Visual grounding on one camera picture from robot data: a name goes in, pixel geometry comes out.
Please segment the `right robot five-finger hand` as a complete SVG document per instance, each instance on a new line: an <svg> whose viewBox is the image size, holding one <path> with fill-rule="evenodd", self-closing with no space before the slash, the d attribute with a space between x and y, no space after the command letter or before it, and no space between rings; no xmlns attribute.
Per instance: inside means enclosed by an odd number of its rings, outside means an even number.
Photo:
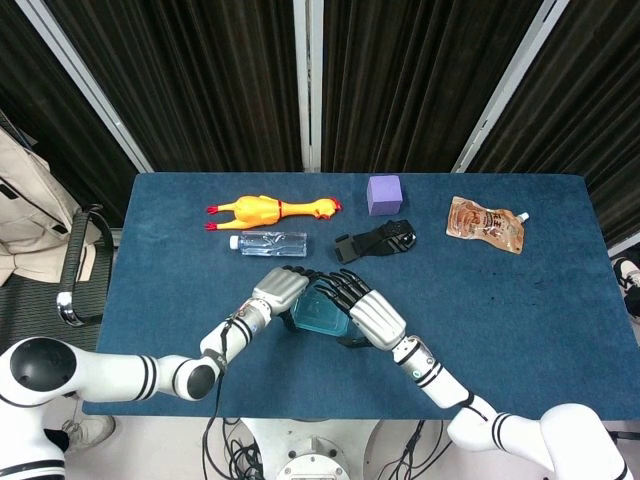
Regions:
<svg viewBox="0 0 640 480"><path fill-rule="evenodd" d="M402 316L354 272L320 274L314 288L346 314L372 346L390 351L406 336Z"/></svg>

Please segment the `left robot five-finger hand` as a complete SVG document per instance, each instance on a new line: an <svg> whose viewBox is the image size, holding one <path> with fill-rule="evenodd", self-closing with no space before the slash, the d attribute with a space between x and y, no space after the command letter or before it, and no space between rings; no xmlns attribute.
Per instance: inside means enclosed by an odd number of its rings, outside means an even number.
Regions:
<svg viewBox="0 0 640 480"><path fill-rule="evenodd" d="M271 316L279 317L289 331L295 332L291 308L319 276L319 271L302 266L276 267L254 287L251 297L264 301Z"/></svg>

